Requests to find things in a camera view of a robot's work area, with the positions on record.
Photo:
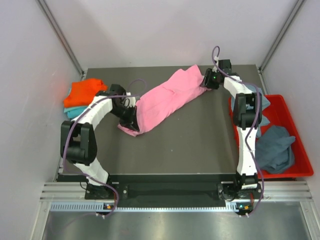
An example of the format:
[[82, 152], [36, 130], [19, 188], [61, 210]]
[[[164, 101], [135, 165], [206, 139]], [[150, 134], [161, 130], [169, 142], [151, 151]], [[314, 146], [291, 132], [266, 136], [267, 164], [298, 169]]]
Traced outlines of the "front aluminium frame rail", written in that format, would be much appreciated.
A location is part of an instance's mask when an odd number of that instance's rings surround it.
[[[85, 190], [77, 182], [47, 182], [40, 200], [44, 202], [80, 202]], [[306, 181], [266, 181], [263, 202], [311, 202], [311, 191]]]

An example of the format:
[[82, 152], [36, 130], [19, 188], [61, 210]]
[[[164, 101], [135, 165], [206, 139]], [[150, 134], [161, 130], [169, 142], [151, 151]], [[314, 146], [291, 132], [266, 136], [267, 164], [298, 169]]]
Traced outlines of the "aluminium frame post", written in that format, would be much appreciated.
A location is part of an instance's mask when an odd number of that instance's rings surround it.
[[295, 21], [300, 10], [303, 8], [306, 0], [295, 0], [292, 9], [289, 11], [288, 16], [285, 18], [284, 23], [282, 24], [280, 30], [278, 31], [274, 41], [272, 42], [269, 50], [267, 51], [266, 56], [263, 58], [260, 66], [258, 67], [258, 72], [262, 74], [267, 68], [269, 62], [271, 61], [273, 55], [276, 53], [278, 47], [285, 38], [286, 33], [290, 29], [291, 25]]
[[49, 22], [53, 32], [55, 33], [57, 39], [59, 40], [62, 48], [64, 49], [65, 53], [69, 57], [70, 61], [72, 62], [74, 68], [79, 73], [80, 76], [83, 76], [85, 71], [81, 67], [76, 55], [74, 54], [70, 44], [68, 43], [68, 40], [63, 33], [62, 29], [60, 28], [55, 16], [53, 15], [49, 5], [45, 0], [35, 0], [35, 2], [38, 4], [39, 8], [43, 12], [45, 18]]

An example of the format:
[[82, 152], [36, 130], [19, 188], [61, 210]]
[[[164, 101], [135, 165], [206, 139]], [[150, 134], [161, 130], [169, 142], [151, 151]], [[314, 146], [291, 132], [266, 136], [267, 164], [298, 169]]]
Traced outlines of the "folded orange t shirt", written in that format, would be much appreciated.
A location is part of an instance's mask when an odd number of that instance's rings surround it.
[[101, 79], [90, 78], [71, 84], [71, 91], [64, 99], [65, 108], [88, 106], [99, 91], [106, 91], [108, 86]]

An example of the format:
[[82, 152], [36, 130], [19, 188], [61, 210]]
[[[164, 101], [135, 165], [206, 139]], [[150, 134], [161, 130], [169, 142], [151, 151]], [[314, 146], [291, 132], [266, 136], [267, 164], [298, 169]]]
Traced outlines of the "grey-blue t shirt upper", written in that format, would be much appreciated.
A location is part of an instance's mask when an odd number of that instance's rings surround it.
[[[246, 87], [253, 91], [253, 92], [256, 92], [256, 88], [252, 85], [246, 85]], [[260, 95], [262, 96], [262, 100], [261, 100], [261, 109], [262, 111], [264, 111], [266, 108], [268, 108], [271, 103], [270, 101], [264, 96], [263, 94], [263, 91], [260, 87], [258, 87], [258, 90], [260, 92]], [[231, 110], [234, 111], [234, 105], [235, 105], [235, 98], [233, 96], [231, 96]], [[257, 133], [256, 133], [256, 138], [260, 138], [262, 136], [262, 131], [261, 131], [261, 127], [265, 127], [267, 126], [268, 124], [270, 124], [270, 121], [269, 119], [262, 115], [262, 119], [261, 119], [261, 123], [258, 125], [258, 130], [257, 130]]]

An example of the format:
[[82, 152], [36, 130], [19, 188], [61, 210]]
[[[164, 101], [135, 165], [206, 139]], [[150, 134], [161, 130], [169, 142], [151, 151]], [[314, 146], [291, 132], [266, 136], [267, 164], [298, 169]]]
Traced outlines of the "pink t shirt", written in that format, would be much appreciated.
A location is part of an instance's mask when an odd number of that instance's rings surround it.
[[151, 131], [176, 110], [208, 90], [201, 87], [203, 78], [197, 65], [177, 70], [167, 81], [149, 90], [136, 102], [139, 131], [120, 124], [118, 128], [133, 137]]

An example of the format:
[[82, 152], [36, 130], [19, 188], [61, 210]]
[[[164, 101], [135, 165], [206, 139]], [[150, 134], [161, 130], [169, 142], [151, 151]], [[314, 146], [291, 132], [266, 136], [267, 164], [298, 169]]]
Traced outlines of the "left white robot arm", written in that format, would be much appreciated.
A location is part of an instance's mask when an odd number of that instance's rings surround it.
[[136, 106], [138, 97], [137, 94], [127, 92], [121, 85], [113, 84], [106, 91], [98, 91], [79, 116], [61, 124], [62, 161], [74, 165], [85, 176], [87, 200], [106, 200], [117, 196], [113, 185], [108, 183], [109, 173], [97, 158], [95, 129], [107, 114], [112, 114], [122, 126], [139, 131]]

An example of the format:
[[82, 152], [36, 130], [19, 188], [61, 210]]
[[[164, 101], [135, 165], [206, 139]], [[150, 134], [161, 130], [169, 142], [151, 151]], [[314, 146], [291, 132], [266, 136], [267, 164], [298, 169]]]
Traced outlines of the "left aluminium frame post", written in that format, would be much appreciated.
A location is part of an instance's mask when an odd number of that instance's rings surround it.
[[38, 4], [39, 8], [43, 12], [45, 18], [49, 22], [53, 32], [55, 33], [57, 39], [59, 40], [62, 48], [64, 49], [65, 53], [69, 57], [70, 61], [72, 62], [74, 68], [79, 73], [80, 76], [83, 76], [85, 71], [81, 67], [76, 55], [74, 54], [70, 44], [68, 43], [68, 40], [63, 33], [62, 29], [60, 28], [55, 16], [53, 15], [49, 5], [45, 0], [35, 0], [35, 2]]

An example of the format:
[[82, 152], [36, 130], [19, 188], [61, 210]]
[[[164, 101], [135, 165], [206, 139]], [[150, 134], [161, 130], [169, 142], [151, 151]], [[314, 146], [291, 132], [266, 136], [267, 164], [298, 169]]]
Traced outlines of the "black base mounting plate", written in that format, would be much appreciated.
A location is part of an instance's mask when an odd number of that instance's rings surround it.
[[235, 191], [234, 174], [112, 174], [107, 187], [118, 207], [222, 207], [235, 200], [258, 200], [263, 185]]

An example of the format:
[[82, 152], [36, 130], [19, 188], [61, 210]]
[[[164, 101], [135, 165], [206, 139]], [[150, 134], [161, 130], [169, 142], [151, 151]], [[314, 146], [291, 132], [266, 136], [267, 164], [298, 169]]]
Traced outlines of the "grey-blue t shirt lower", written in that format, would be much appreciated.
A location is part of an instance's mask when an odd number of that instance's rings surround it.
[[295, 164], [292, 144], [296, 137], [283, 126], [272, 125], [255, 145], [255, 159], [260, 169], [282, 174]]

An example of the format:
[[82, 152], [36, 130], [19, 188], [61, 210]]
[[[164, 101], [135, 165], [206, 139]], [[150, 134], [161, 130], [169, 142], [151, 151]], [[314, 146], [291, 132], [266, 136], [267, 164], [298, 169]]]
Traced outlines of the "right aluminium frame post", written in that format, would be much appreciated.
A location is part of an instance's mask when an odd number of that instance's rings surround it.
[[276, 53], [278, 47], [285, 38], [286, 33], [290, 29], [291, 25], [295, 21], [300, 10], [303, 8], [306, 0], [295, 0], [292, 9], [289, 11], [288, 16], [285, 18], [284, 23], [282, 24], [280, 30], [278, 31], [274, 41], [272, 42], [269, 50], [267, 51], [266, 56], [263, 58], [260, 66], [258, 67], [258, 72], [262, 74], [267, 68], [269, 62], [271, 61], [273, 55]]

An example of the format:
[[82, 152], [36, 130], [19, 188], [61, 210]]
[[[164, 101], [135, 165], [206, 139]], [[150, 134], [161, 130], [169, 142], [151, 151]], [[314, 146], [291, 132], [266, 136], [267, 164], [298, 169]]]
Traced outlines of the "folded teal t shirt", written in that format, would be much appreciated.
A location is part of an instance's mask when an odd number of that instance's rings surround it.
[[74, 119], [81, 115], [86, 108], [87, 106], [68, 107], [65, 108], [63, 112], [67, 115], [69, 119]]

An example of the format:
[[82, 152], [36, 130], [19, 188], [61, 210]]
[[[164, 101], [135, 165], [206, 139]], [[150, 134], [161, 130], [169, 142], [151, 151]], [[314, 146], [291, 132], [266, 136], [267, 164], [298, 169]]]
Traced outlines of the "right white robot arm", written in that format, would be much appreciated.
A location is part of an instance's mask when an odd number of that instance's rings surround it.
[[201, 86], [217, 90], [224, 87], [234, 98], [232, 122], [238, 134], [239, 161], [233, 192], [245, 198], [258, 188], [258, 170], [255, 162], [256, 135], [262, 121], [262, 96], [258, 88], [249, 89], [239, 76], [232, 74], [229, 59], [213, 58], [213, 68], [205, 72]]

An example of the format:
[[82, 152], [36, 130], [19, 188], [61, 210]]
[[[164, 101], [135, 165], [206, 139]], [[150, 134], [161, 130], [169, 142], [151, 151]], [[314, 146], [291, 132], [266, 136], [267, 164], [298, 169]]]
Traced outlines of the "red plastic bin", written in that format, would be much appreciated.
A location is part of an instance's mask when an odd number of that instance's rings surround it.
[[281, 95], [266, 95], [265, 97], [270, 101], [270, 106], [262, 111], [262, 114], [268, 118], [270, 124], [262, 126], [261, 133], [263, 135], [271, 126], [286, 128], [289, 134], [295, 137], [295, 142], [291, 145], [295, 163], [280, 174], [271, 174], [259, 168], [263, 177], [265, 179], [280, 179], [312, 176], [314, 174], [313, 168], [284, 98]]

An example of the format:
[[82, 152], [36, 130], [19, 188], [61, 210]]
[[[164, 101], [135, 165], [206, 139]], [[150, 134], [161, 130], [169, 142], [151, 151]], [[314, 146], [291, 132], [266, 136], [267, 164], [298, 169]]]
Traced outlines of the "grey-blue t shirt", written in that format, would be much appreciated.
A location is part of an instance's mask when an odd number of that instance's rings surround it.
[[296, 137], [283, 126], [272, 125], [255, 145], [255, 159], [260, 169], [282, 174], [295, 164], [292, 144]]
[[[252, 85], [246, 85], [246, 87], [253, 91], [253, 92], [256, 92], [256, 88]], [[266, 108], [268, 108], [271, 103], [270, 101], [264, 96], [263, 94], [263, 91], [260, 87], [258, 87], [258, 90], [260, 92], [260, 95], [262, 96], [262, 100], [261, 100], [261, 109], [262, 111], [264, 111]], [[234, 111], [234, 105], [235, 105], [235, 98], [233, 96], [231, 96], [231, 110]], [[262, 115], [262, 119], [261, 119], [261, 123], [258, 125], [258, 130], [257, 130], [257, 133], [256, 133], [256, 138], [260, 138], [262, 136], [262, 131], [261, 131], [261, 127], [265, 127], [267, 126], [268, 124], [270, 124], [270, 121], [269, 119]]]

